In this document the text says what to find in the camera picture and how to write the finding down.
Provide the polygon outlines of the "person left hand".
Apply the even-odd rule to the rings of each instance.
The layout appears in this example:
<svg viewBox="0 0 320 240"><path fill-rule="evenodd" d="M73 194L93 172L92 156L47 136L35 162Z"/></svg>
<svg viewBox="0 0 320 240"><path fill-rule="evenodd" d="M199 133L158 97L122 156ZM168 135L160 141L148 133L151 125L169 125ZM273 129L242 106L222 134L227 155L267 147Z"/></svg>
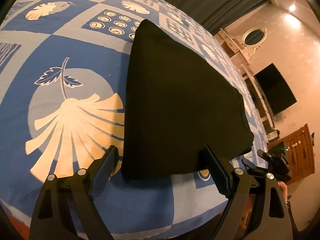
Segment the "person left hand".
<svg viewBox="0 0 320 240"><path fill-rule="evenodd" d="M283 181L279 181L278 182L278 186L282 192L284 201L287 202L288 201L288 189L287 189L287 185L283 182Z"/></svg>

